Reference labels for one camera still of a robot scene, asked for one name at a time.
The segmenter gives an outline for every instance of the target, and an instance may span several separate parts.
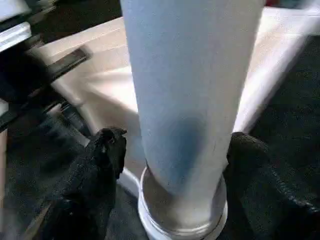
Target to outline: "cylinder base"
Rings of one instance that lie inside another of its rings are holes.
[[[142,225],[144,226],[150,240],[214,240],[223,230],[228,216],[228,203],[226,198],[226,184],[223,176],[221,177],[219,187],[214,195],[213,203],[221,203],[213,205],[212,209],[221,208],[216,213],[222,213],[212,217],[211,222],[193,228],[165,228],[165,219],[162,222],[157,222],[148,207],[148,201],[145,199],[144,185],[148,181],[148,168],[146,167],[141,175],[139,198],[138,198],[138,212]]]

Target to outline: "dark fabric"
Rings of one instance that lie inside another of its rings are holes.
[[[267,144],[234,133],[228,160],[224,173],[228,193],[239,200],[238,212],[249,223],[246,227],[252,229],[251,239],[320,237],[320,202],[314,191],[317,186],[308,185]]]
[[[320,238],[319,62],[320,38],[312,37],[259,117],[253,137],[232,136],[225,178],[228,201],[239,207],[230,206],[237,213],[229,217],[242,220],[233,225],[228,220],[226,227],[246,236],[235,239]]]
[[[50,207],[32,239],[105,238],[109,214],[115,205],[116,180],[124,168],[124,133],[105,128],[92,137],[46,197]]]

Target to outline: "white cylinder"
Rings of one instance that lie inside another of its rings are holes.
[[[263,2],[121,0],[150,173],[142,194],[164,231],[221,217],[215,192]]]

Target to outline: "black surface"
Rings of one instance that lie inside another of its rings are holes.
[[[45,43],[67,37],[122,16],[119,0],[61,0],[33,27]]]

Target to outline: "machine part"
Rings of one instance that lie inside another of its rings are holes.
[[[161,188],[156,202],[142,194],[148,211],[158,211],[152,220],[160,229],[170,226],[193,232],[188,239],[201,239],[225,207],[213,199],[223,198],[215,193],[264,1],[122,0],[121,5],[148,171],[154,189]],[[203,226],[202,236],[194,232]],[[146,230],[153,239],[165,239],[159,228]]]
[[[216,239],[224,228],[228,216],[228,204],[226,202],[227,192],[225,180],[222,177],[217,187],[214,199],[215,208],[218,211],[217,216],[221,216],[217,219],[215,224],[208,222],[203,226],[199,226],[194,229],[178,229],[173,228],[173,222],[164,222],[166,220],[166,209],[158,211],[157,208],[163,208],[162,195],[166,195],[163,192],[163,188],[159,186],[154,180],[152,174],[146,167],[142,173],[140,181],[140,194],[138,198],[138,209],[141,222],[149,234],[151,240],[193,240],[203,239],[204,236],[209,234],[208,239]],[[171,199],[165,199],[165,205],[171,204]]]
[[[47,66],[39,57],[25,53],[25,46],[16,45],[6,51],[5,55],[1,56],[0,97],[7,101],[10,107],[9,111],[0,116],[0,132],[28,111],[38,109],[40,112],[48,112],[61,103],[61,114],[88,138],[91,135],[90,131],[77,109],[71,106],[50,84],[89,58],[89,53],[78,48],[51,64],[47,70]],[[23,66],[16,71],[16,67],[20,65]],[[33,77],[35,72],[38,73],[37,78]]]
[[[23,0],[0,1],[0,22],[28,12],[30,12],[30,9]]]
[[[30,24],[20,23],[0,33],[0,52],[31,37]]]

